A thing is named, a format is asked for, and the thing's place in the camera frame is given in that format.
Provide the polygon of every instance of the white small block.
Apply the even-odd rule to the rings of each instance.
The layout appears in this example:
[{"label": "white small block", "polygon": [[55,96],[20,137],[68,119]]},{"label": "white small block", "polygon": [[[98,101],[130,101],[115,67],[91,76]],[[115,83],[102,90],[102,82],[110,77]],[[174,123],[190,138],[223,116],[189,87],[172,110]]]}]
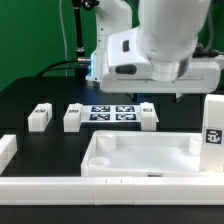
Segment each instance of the white small block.
[{"label": "white small block", "polygon": [[64,121],[64,132],[79,132],[81,126],[81,113],[82,104],[70,104],[65,116]]},{"label": "white small block", "polygon": [[223,172],[224,96],[207,95],[204,106],[200,170]]},{"label": "white small block", "polygon": [[52,118],[52,105],[49,103],[38,104],[28,117],[30,132],[44,132]]},{"label": "white small block", "polygon": [[140,108],[142,131],[156,131],[158,118],[153,103],[141,103]]},{"label": "white small block", "polygon": [[16,152],[16,136],[4,135],[0,139],[0,174],[4,171]]},{"label": "white small block", "polygon": [[112,152],[116,150],[116,136],[112,134],[97,136],[97,150],[101,152]]}]

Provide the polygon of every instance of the black table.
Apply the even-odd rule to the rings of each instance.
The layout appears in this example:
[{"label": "black table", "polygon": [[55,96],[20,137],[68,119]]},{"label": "black table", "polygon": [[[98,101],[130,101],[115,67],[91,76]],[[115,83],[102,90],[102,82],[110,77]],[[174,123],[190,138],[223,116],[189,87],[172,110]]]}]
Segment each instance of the black table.
[{"label": "black table", "polygon": [[[215,94],[224,94],[219,89]],[[138,123],[82,124],[64,133],[69,104],[139,105],[152,102],[159,131],[200,132],[204,95],[108,94],[77,78],[22,78],[0,93],[0,136],[16,134],[18,152],[2,176],[80,176],[80,163],[96,130],[140,131]],[[27,118],[39,103],[53,105],[44,133],[29,133]],[[223,206],[0,206],[0,223],[223,223]]]}]

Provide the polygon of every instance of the white plastic tray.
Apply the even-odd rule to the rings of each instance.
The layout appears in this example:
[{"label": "white plastic tray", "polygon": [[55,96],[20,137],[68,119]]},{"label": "white plastic tray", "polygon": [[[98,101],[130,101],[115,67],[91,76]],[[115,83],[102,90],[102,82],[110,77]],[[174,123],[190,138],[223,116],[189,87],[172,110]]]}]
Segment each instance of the white plastic tray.
[{"label": "white plastic tray", "polygon": [[82,176],[210,176],[200,155],[189,152],[195,133],[94,133],[81,164]]}]

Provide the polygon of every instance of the green wall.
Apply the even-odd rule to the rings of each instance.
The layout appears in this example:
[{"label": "green wall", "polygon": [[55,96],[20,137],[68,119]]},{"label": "green wall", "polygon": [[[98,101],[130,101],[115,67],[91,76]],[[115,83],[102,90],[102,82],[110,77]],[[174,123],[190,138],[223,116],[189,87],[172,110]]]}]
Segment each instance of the green wall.
[{"label": "green wall", "polygon": [[[0,0],[0,90],[17,78],[34,76],[47,65],[64,60],[58,5],[59,0]],[[63,0],[63,14],[69,58],[75,58],[76,37],[71,0]],[[96,43],[94,11],[82,11],[82,18],[84,45],[90,55]],[[215,4],[214,21],[214,47],[224,51],[224,4]],[[200,40],[206,43],[207,36],[206,24]],[[65,72],[51,75],[65,75]]]}]

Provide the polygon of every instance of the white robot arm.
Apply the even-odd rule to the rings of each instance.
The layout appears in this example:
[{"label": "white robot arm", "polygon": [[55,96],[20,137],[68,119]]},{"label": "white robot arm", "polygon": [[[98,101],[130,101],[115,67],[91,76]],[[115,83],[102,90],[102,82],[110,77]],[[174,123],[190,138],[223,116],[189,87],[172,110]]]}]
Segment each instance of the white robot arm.
[{"label": "white robot arm", "polygon": [[140,26],[120,0],[101,0],[98,41],[87,80],[106,92],[209,93],[216,89],[223,57],[192,59],[210,0],[141,0]]}]

